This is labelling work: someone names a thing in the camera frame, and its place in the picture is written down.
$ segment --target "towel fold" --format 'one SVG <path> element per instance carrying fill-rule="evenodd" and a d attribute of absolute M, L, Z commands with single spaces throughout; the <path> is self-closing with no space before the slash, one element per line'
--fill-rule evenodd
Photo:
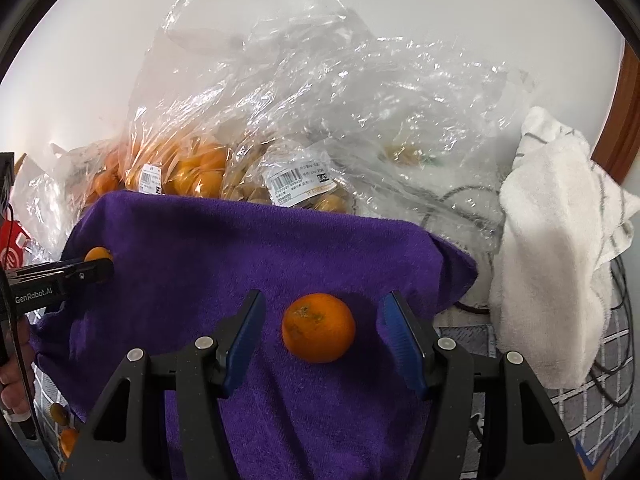
<path fill-rule="evenodd" d="M 38 366 L 81 418 L 129 349 L 193 343 L 258 288 L 262 338 L 244 383 L 220 402 L 240 476 L 406 478 L 427 407 L 396 373 L 376 311 L 398 289 L 433 317 L 475 280 L 468 256 L 408 222 L 131 192 L 92 206 L 63 257 L 98 245 L 113 253 L 113 279 L 46 314 L 33 338 Z M 282 343 L 284 310 L 312 292 L 341 298 L 356 320 L 353 345 L 330 364 L 302 362 Z M 175 404 L 167 409 L 175 455 Z"/>
<path fill-rule="evenodd" d="M 609 262 L 631 245 L 640 209 L 589 157 L 580 132 L 532 108 L 500 189 L 491 319 L 498 348 L 521 352 L 547 388 L 584 383 L 609 323 Z"/>

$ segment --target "barcode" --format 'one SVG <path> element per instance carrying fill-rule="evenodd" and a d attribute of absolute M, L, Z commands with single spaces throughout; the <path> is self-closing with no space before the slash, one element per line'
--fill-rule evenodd
<path fill-rule="evenodd" d="M 151 179 L 155 177 L 155 175 L 152 175 L 151 173 L 142 173 L 140 175 L 140 182 L 142 182 L 142 184 L 151 184 Z"/>
<path fill-rule="evenodd" d="M 276 191 L 281 190 L 285 186 L 290 186 L 294 182 L 302 180 L 302 175 L 300 174 L 300 170 L 298 168 L 294 168 L 291 171 L 287 171 L 287 173 L 281 174 L 276 180 L 273 181 L 273 187 Z"/>

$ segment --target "gray checkered tablecloth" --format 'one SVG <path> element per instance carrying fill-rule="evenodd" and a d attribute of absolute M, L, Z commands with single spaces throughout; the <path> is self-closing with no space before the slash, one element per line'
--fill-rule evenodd
<path fill-rule="evenodd" d="M 37 321 L 39 313 L 32 313 L 31 322 Z M 452 327 L 439 329 L 442 335 L 455 339 L 468 351 L 495 356 L 495 336 L 491 325 L 477 325 L 467 327 Z M 604 344 L 600 348 L 600 363 L 607 368 L 615 368 L 622 363 L 629 344 L 629 330 L 623 310 L 614 310 L 607 331 Z M 624 399 L 631 388 L 633 375 L 632 357 L 626 360 L 620 373 L 603 377 L 598 380 L 612 397 Z M 592 462 L 600 456 L 603 448 L 615 439 L 610 454 L 607 472 L 618 464 L 632 441 L 633 400 L 622 408 L 616 408 L 599 393 L 594 381 L 589 380 L 580 388 L 573 390 L 549 390 L 551 400 L 564 422 L 574 445 L 578 444 L 586 452 Z M 58 435 L 60 428 L 49 415 L 49 407 L 53 402 L 67 405 L 55 384 L 41 370 L 36 368 L 36 409 L 40 420 L 44 421 L 43 430 L 46 432 L 52 448 L 60 457 L 58 449 Z M 472 415 L 475 416 L 478 431 L 482 431 L 484 417 L 484 394 L 475 394 Z M 72 425 L 81 427 L 82 422 L 72 419 Z M 477 476 L 479 463 L 480 442 L 472 431 L 468 434 L 468 444 L 465 466 L 460 478 L 473 479 Z"/>

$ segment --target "brown wooden frame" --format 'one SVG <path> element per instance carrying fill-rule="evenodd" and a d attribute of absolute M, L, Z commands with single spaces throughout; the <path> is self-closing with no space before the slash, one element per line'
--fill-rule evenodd
<path fill-rule="evenodd" d="M 640 148 L 640 61 L 628 45 L 611 111 L 591 158 L 621 184 Z"/>

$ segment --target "red package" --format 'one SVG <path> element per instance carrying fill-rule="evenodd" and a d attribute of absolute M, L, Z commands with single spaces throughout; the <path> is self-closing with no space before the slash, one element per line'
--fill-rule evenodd
<path fill-rule="evenodd" d="M 11 231 L 11 240 L 7 243 Z M 5 220 L 0 228 L 0 266 L 4 267 L 6 258 L 6 268 L 4 270 L 19 269 L 24 263 L 24 245 L 29 240 L 29 235 L 24 231 L 19 222 L 9 222 Z"/>

